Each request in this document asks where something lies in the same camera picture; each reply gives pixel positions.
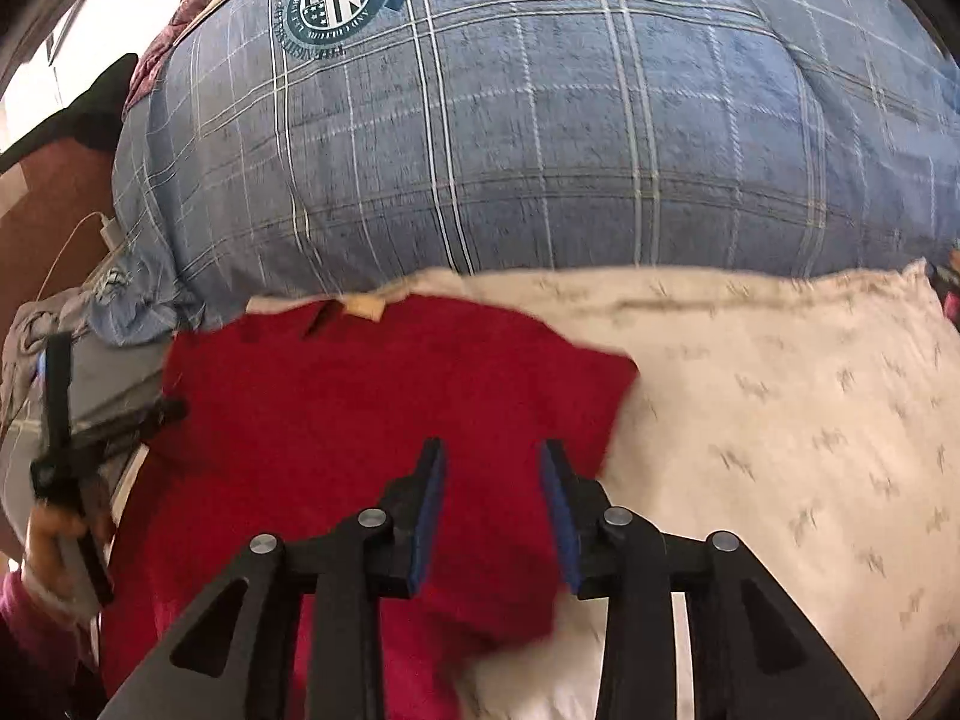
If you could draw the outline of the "magenta sleeved left forearm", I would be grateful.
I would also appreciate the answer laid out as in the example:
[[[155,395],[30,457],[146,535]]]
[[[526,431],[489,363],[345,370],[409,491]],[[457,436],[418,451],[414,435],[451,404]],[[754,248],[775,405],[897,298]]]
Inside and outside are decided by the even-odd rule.
[[[96,718],[103,684],[80,631],[55,621],[18,572],[2,580],[2,717]]]

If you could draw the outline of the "person's left hand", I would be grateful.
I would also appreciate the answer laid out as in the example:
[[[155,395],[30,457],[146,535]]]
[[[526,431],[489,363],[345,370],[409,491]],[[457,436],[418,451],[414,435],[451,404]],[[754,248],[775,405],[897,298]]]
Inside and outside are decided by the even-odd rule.
[[[50,502],[37,502],[32,507],[26,532],[25,561],[20,569],[21,580],[32,600],[55,621],[62,624],[88,621],[82,613],[75,580],[67,571],[60,543],[64,539],[76,541],[82,536],[93,535],[99,546],[106,546],[114,538],[114,533],[116,523],[109,507],[99,507],[91,525],[76,512]]]

